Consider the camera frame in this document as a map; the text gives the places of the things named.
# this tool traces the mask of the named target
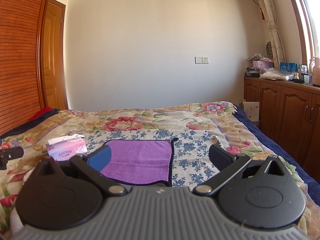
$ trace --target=purple towel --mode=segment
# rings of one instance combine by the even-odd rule
[[[173,142],[178,140],[111,140],[110,162],[101,174],[131,185],[171,185]]]

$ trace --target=cabinet handle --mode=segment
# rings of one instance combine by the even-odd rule
[[[310,122],[312,122],[312,112],[313,112],[313,108],[311,108],[311,112],[310,112],[310,119],[309,119]]]
[[[306,107],[306,112],[305,112],[305,114],[304,114],[304,119],[305,119],[305,120],[308,120],[308,118],[307,118],[307,112],[308,112],[308,106]]]

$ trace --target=bed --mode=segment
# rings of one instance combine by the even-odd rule
[[[113,139],[172,140],[174,157],[169,183],[193,189],[219,172],[210,162],[211,144],[254,160],[279,155],[304,192],[307,206],[298,223],[312,239],[320,236],[320,185],[272,140],[263,135],[244,111],[229,102],[198,103],[157,109],[117,109],[99,112],[51,110],[2,135],[0,149],[21,146],[24,156],[0,171],[0,232],[9,230],[9,217],[25,174],[46,154],[48,139],[80,133],[89,153]]]

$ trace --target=floral blanket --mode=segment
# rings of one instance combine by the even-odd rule
[[[177,136],[181,140],[175,145],[172,183],[173,186],[193,187],[218,172],[206,159],[209,143],[219,143],[233,155],[245,153],[255,160],[265,160],[274,154],[232,115],[235,111],[229,102],[90,113],[64,110],[23,134],[4,138],[0,149],[21,146],[25,154],[20,159],[9,161],[7,170],[0,171],[0,233],[9,230],[10,213],[22,188],[22,179],[46,155],[48,139],[82,133],[86,135],[89,152],[92,152],[112,137],[143,139],[141,135],[144,137],[144,133],[155,138]],[[188,157],[191,152],[197,155],[192,160]],[[307,185],[295,167],[282,161],[306,197],[307,207],[298,227],[316,239],[320,236],[320,209],[309,197]]]

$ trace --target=gray ribbed panel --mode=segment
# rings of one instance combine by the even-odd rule
[[[296,227],[261,232],[227,220],[208,197],[187,187],[134,187],[123,197],[110,198],[102,210],[81,226],[44,231],[25,226],[13,240],[306,240]]]

